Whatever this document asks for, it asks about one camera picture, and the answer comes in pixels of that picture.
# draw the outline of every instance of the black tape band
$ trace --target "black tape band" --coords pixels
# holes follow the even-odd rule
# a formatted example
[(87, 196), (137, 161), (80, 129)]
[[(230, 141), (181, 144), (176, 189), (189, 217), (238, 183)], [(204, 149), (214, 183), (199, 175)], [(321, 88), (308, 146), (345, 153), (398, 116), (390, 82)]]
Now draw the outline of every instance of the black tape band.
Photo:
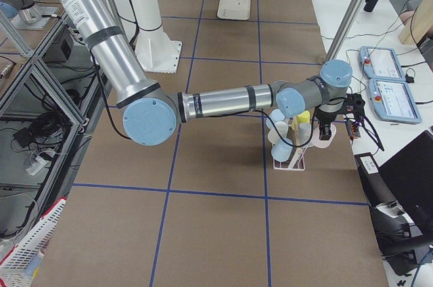
[(329, 91), (326, 88), (325, 81), (320, 76), (312, 76), (308, 79), (316, 84), (317, 88), (319, 88), (320, 94), (322, 95), (322, 103), (327, 104), (330, 100)]
[(248, 111), (253, 112), (257, 106), (256, 92), (254, 92), (254, 89), (251, 85), (247, 85), (245, 88), (248, 93), (248, 99), (250, 100), (250, 107), (248, 108)]
[(159, 83), (155, 83), (153, 85), (150, 85), (149, 87), (146, 87), (145, 89), (141, 90), (140, 92), (137, 92), (134, 95), (131, 95), (130, 97), (124, 99), (123, 101), (120, 101), (116, 104), (116, 106), (121, 109), (124, 106), (127, 106), (128, 104), (133, 103), (135, 100), (138, 100), (140, 97), (146, 96), (147, 94), (150, 94), (151, 92), (161, 88), (161, 85)]
[(203, 118), (202, 99), (200, 94), (192, 95), (194, 101), (194, 109), (196, 109), (196, 118)]
[(178, 92), (177, 94), (177, 103), (179, 105), (179, 113), (181, 114), (181, 121), (182, 123), (186, 123), (187, 119), (185, 118), (185, 108), (183, 107), (182, 92)]
[(86, 39), (87, 49), (92, 50), (93, 47), (104, 42), (113, 35), (122, 35), (123, 32), (117, 25), (110, 26), (109, 28), (103, 28), (95, 33), (89, 35)]
[(269, 87), (269, 91), (271, 92), (271, 106), (270, 107), (273, 107), (273, 90), (272, 90), (271, 84), (268, 84), (268, 87)]

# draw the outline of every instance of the black monitor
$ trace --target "black monitor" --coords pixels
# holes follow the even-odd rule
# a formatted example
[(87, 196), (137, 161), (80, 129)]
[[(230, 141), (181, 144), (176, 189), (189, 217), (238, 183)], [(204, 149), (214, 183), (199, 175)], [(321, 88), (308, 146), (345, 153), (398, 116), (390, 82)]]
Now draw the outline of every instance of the black monitor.
[(432, 233), (433, 135), (421, 133), (383, 164), (379, 173), (421, 232)]

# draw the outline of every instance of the blue joint cap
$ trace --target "blue joint cap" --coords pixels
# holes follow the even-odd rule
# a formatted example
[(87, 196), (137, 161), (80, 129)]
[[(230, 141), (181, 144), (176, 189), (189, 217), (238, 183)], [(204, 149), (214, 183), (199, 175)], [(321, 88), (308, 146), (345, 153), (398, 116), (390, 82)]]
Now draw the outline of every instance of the blue joint cap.
[(330, 60), (320, 70), (320, 77), (334, 87), (348, 87), (352, 81), (352, 67), (343, 60)]
[(5, 14), (6, 18), (13, 18), (18, 14), (16, 8), (6, 3), (0, 3), (0, 9), (3, 14)]
[(143, 97), (123, 113), (123, 127), (135, 142), (154, 146), (166, 141), (176, 129), (176, 115), (164, 101)]
[(303, 96), (291, 87), (277, 94), (277, 105), (286, 118), (292, 118), (305, 111)]

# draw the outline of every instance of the blue tape line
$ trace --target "blue tape line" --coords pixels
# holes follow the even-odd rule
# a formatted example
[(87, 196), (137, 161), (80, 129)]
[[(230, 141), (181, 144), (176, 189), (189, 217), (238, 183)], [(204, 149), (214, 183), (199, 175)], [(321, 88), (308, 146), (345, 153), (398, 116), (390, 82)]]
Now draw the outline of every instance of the blue tape line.
[(202, 57), (181, 57), (181, 59), (194, 59), (194, 60), (213, 60), (216, 62), (252, 62), (261, 64), (283, 64), (283, 65), (305, 65), (305, 66), (320, 66), (319, 63), (314, 62), (266, 62), (264, 60), (238, 60), (238, 59), (220, 59), (220, 58), (202, 58)]
[(320, 66), (318, 62), (264, 62), (263, 64), (284, 64), (284, 65), (309, 65), (309, 66)]
[(73, 183), (74, 187), (101, 187), (106, 189), (120, 189), (120, 190), (142, 190), (152, 192), (166, 192), (166, 189), (158, 189), (156, 187), (133, 187), (127, 185), (110, 185), (110, 184), (93, 184), (93, 183)]
[[(263, 84), (262, 73), (262, 45), (260, 41), (260, 0), (257, 0), (257, 33), (258, 33), (258, 66), (260, 73), (260, 84)], [(265, 139), (265, 119), (262, 118), (262, 153), (263, 153), (263, 183), (265, 185), (265, 226), (266, 226), (266, 255), (267, 255), (267, 275), (268, 287), (272, 287), (272, 266), (271, 266), (271, 235), (269, 232), (269, 201), (268, 201), (268, 179), (266, 165), (266, 139)]]
[[(201, 6), (201, 9), (200, 9), (200, 17), (202, 17), (203, 6), (204, 6), (204, 0), (202, 0), (202, 6)], [(194, 53), (196, 52), (197, 38), (198, 38), (198, 31), (199, 31), (199, 29), (200, 29), (200, 20), (198, 20), (197, 33), (196, 33), (196, 42), (194, 42), (194, 49), (193, 49), (193, 53), (192, 53), (191, 65), (189, 66), (189, 74), (188, 74), (187, 86), (186, 86), (185, 91), (188, 91), (189, 81), (191, 79), (191, 71), (192, 71), (192, 66), (193, 66), (193, 63), (194, 63)], [(173, 161), (171, 163), (170, 177), (168, 179), (167, 193), (166, 193), (166, 197), (165, 197), (165, 201), (164, 201), (164, 208), (162, 210), (162, 218), (161, 218), (160, 230), (159, 230), (159, 233), (158, 233), (158, 241), (156, 243), (154, 264), (152, 266), (152, 274), (150, 276), (149, 287), (153, 287), (153, 285), (154, 285), (156, 266), (158, 264), (158, 255), (159, 255), (159, 250), (160, 250), (160, 245), (161, 245), (161, 239), (162, 239), (162, 232), (163, 232), (163, 229), (164, 229), (165, 215), (166, 215), (167, 205), (168, 205), (168, 197), (170, 196), (170, 187), (171, 187), (171, 181), (173, 179), (173, 173), (174, 173), (174, 170), (175, 170), (175, 163), (176, 163), (176, 157), (177, 157), (177, 148), (179, 147), (179, 140), (180, 140), (180, 137), (181, 137), (181, 129), (182, 129), (182, 125), (179, 125), (179, 129), (177, 130), (175, 152), (173, 154)]]
[(258, 63), (258, 60), (237, 60), (237, 59), (218, 59), (218, 58), (193, 58), (195, 60), (214, 60), (217, 62), (254, 62), (254, 63)]
[(193, 68), (194, 60), (195, 60), (195, 56), (196, 56), (196, 48), (197, 48), (198, 34), (200, 32), (200, 23), (202, 21), (203, 7), (204, 7), (204, 0), (202, 0), (202, 6), (200, 8), (200, 15), (199, 15), (198, 24), (197, 24), (196, 38), (195, 38), (194, 47), (193, 47), (193, 50), (192, 50), (191, 64), (189, 65), (187, 87), (185, 89), (186, 93), (188, 93), (188, 90), (189, 90), (189, 84), (190, 84), (191, 76), (192, 76), (192, 68)]
[(189, 18), (187, 16), (161, 16), (161, 18), (178, 18), (181, 20), (199, 20), (199, 18)]
[(366, 202), (356, 202), (356, 201), (320, 200), (320, 199), (286, 198), (286, 197), (268, 197), (268, 199), (294, 201), (294, 202), (312, 202), (315, 204), (347, 204), (350, 206), (368, 206), (368, 203)]
[(173, 161), (171, 162), (170, 177), (168, 178), (168, 185), (167, 185), (167, 190), (166, 190), (166, 194), (165, 194), (164, 208), (162, 209), (161, 223), (160, 223), (160, 229), (158, 232), (158, 241), (156, 243), (156, 249), (155, 249), (155, 255), (154, 255), (154, 264), (152, 265), (152, 274), (150, 276), (149, 287), (152, 287), (154, 285), (156, 265), (158, 264), (158, 255), (160, 252), (162, 232), (164, 231), (165, 215), (167, 213), (168, 197), (170, 196), (171, 180), (173, 178), (173, 172), (175, 170), (177, 148), (179, 147), (179, 138), (181, 136), (181, 129), (182, 129), (182, 125), (179, 125), (179, 128), (177, 129), (177, 138), (176, 138), (176, 144), (175, 144), (175, 151), (173, 153)]
[[(120, 190), (141, 190), (150, 192), (173, 192), (176, 194), (197, 194), (202, 196), (221, 196), (221, 197), (232, 197), (232, 198), (251, 198), (251, 199), (265, 199), (265, 196), (255, 196), (252, 194), (225, 194), (219, 192), (202, 192), (202, 191), (191, 191), (191, 190), (168, 190), (157, 187), (136, 187), (130, 185), (110, 185), (110, 184), (95, 184), (95, 183), (73, 183), (74, 187), (95, 187), (102, 189), (120, 189)], [(338, 200), (320, 200), (320, 199), (306, 199), (306, 198), (288, 198), (288, 197), (267, 197), (269, 200), (279, 201), (292, 201), (292, 202), (310, 202), (316, 204), (347, 204), (350, 206), (368, 206), (366, 202), (356, 201), (338, 201)]]
[(219, 192), (203, 192), (203, 191), (188, 191), (188, 190), (170, 190), (174, 194), (194, 194), (199, 196), (217, 196), (217, 197), (232, 197), (232, 198), (249, 198), (249, 199), (265, 199), (264, 196), (254, 196), (250, 194), (224, 194)]
[[(223, 20), (220, 18), (191, 18), (187, 16), (172, 16), (166, 15), (161, 16), (161, 18), (175, 18), (180, 20), (206, 20), (206, 21), (219, 21), (219, 22), (258, 22), (258, 20)], [(275, 23), (275, 24), (299, 24), (299, 25), (317, 25), (317, 23), (312, 22), (288, 22), (288, 21), (260, 21), (262, 23)]]

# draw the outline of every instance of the screen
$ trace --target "screen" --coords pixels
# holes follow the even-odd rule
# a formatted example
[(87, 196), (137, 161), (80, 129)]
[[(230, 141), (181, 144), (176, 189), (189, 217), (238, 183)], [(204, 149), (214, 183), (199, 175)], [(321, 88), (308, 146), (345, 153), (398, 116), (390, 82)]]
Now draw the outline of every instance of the screen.
[(433, 231), (433, 135), (424, 131), (379, 168), (379, 174), (418, 228)]
[(368, 49), (367, 51), (374, 74), (395, 79), (400, 77), (391, 51), (386, 49)]
[(402, 83), (376, 82), (377, 89), (382, 96), (385, 112), (388, 116), (416, 118), (411, 100)]

